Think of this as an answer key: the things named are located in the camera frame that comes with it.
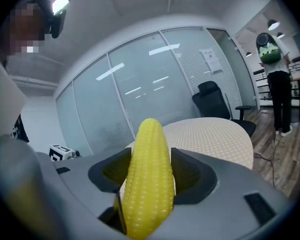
wooden floor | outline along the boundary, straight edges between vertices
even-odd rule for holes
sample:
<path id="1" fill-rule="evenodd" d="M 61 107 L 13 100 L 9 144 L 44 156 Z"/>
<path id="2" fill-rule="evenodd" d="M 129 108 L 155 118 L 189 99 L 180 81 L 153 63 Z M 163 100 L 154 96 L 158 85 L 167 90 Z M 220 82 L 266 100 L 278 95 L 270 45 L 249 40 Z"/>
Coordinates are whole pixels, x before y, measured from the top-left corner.
<path id="1" fill-rule="evenodd" d="M 251 137 L 254 152 L 262 154 L 267 159 L 272 159 L 274 156 L 275 187 L 287 197 L 297 197 L 300 192 L 300 122 L 292 123 L 292 133 L 281 137 L 274 134 L 272 108 L 262 108 L 259 112 L 247 113 L 244 119 L 256 123 L 256 130 Z M 270 162 L 254 158 L 253 170 L 273 184 Z"/>

white wall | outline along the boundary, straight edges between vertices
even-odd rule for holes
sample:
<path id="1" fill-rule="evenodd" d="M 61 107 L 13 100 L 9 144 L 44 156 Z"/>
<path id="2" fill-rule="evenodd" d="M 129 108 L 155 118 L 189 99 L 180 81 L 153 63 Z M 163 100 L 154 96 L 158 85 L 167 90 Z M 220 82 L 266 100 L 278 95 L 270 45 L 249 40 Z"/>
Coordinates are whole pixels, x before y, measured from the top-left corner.
<path id="1" fill-rule="evenodd" d="M 247 25 L 271 0 L 233 0 L 222 14 L 222 21 L 231 36 Z"/>
<path id="2" fill-rule="evenodd" d="M 251 56 L 245 57 L 244 60 L 249 65 L 249 68 L 252 70 L 252 72 L 263 69 L 263 67 L 259 64 L 261 60 L 257 54 L 257 51 L 255 51 Z"/>
<path id="3" fill-rule="evenodd" d="M 204 26 L 206 28 L 225 29 L 223 23 L 218 18 L 211 15 L 170 14 L 140 21 L 115 32 L 84 53 L 66 70 L 53 97 L 56 99 L 79 72 L 106 52 L 109 52 L 132 39 L 152 32 L 187 26 Z"/>
<path id="4" fill-rule="evenodd" d="M 66 145 L 57 114 L 56 101 L 50 97 L 29 97 L 21 111 L 29 145 L 37 152 L 49 153 L 49 146 Z"/>
<path id="5" fill-rule="evenodd" d="M 293 36 L 284 36 L 281 40 L 290 51 L 288 55 L 290 60 L 300 56 L 300 51 Z"/>

paper sign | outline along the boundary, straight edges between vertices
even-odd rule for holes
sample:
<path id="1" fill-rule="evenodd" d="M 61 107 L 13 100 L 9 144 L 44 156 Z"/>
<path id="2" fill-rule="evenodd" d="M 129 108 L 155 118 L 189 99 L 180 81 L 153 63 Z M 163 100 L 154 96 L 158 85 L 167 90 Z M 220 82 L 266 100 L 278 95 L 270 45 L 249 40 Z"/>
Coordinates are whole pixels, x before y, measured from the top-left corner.
<path id="1" fill-rule="evenodd" d="M 216 56 L 215 52 L 212 50 L 212 48 L 200 49 L 199 51 L 203 55 L 205 62 L 208 64 L 211 72 L 222 70 L 222 66 L 219 62 L 219 59 Z"/>

ceiling light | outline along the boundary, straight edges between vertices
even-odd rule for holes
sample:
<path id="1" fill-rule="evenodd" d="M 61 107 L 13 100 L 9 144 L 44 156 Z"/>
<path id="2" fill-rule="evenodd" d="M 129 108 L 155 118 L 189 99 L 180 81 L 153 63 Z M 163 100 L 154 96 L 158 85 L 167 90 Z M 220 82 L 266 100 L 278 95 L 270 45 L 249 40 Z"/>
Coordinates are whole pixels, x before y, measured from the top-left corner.
<path id="1" fill-rule="evenodd" d="M 281 33 L 281 32 L 279 32 L 277 35 L 276 35 L 278 38 L 283 38 L 284 36 L 285 36 L 285 34 L 284 33 Z"/>
<path id="2" fill-rule="evenodd" d="M 135 92 L 136 90 L 139 90 L 139 89 L 141 89 L 141 87 L 138 87 L 138 88 L 135 88 L 135 89 L 133 89 L 131 91 L 128 91 L 128 92 L 125 93 L 125 95 L 133 93 L 133 92 Z"/>
<path id="3" fill-rule="evenodd" d="M 280 25 L 280 22 L 274 20 L 274 19 L 270 19 L 268 21 L 268 30 L 274 30 L 276 29 L 278 26 Z"/>
<path id="4" fill-rule="evenodd" d="M 123 68 L 124 66 L 125 66 L 125 64 L 120 63 L 120 64 L 118 64 L 118 65 L 116 65 L 116 66 L 114 66 L 114 67 L 112 68 L 112 72 L 115 72 L 115 71 L 117 71 L 118 69 Z M 110 74 L 111 74 L 111 70 L 109 69 L 108 71 L 106 71 L 106 72 L 103 73 L 102 75 L 98 76 L 98 77 L 96 78 L 96 80 L 100 81 L 101 79 L 104 79 L 105 77 L 109 76 Z"/>
<path id="5" fill-rule="evenodd" d="M 69 0 L 55 0 L 52 4 L 53 13 L 60 11 L 66 4 L 69 3 Z"/>
<path id="6" fill-rule="evenodd" d="M 171 44 L 171 45 L 167 45 L 167 46 L 163 46 L 154 50 L 150 50 L 149 51 L 149 56 L 154 55 L 154 54 L 158 54 L 158 53 L 162 53 L 164 51 L 168 51 L 170 49 L 177 49 L 179 48 L 180 43 L 176 43 L 176 44 Z"/>
<path id="7" fill-rule="evenodd" d="M 166 77 L 163 77 L 163 78 L 160 78 L 160 79 L 158 79 L 158 80 L 155 80 L 155 81 L 153 81 L 152 83 L 157 83 L 157 82 L 160 82 L 161 80 L 164 80 L 164 79 L 167 79 L 169 76 L 166 76 Z"/>

desk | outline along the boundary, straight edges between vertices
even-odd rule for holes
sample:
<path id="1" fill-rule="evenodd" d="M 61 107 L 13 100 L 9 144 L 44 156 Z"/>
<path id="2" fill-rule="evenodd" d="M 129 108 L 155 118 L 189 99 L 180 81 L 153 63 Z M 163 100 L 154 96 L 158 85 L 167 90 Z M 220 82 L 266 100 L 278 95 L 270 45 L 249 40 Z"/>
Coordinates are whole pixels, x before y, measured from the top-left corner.
<path id="1" fill-rule="evenodd" d="M 237 123 L 217 117 L 186 119 L 163 127 L 171 158 L 171 148 L 202 153 L 240 164 L 252 170 L 254 150 L 247 132 Z M 127 148 L 134 148 L 132 142 Z M 126 181 L 120 189 L 121 199 Z"/>
<path id="2" fill-rule="evenodd" d="M 291 82 L 297 81 L 298 84 L 298 91 L 299 91 L 299 96 L 298 96 L 298 100 L 299 100 L 299 111 L 298 111 L 298 115 L 296 115 L 295 113 L 293 113 L 293 111 L 291 110 L 291 123 L 297 123 L 300 121 L 300 77 L 296 77 L 296 78 L 292 78 Z"/>

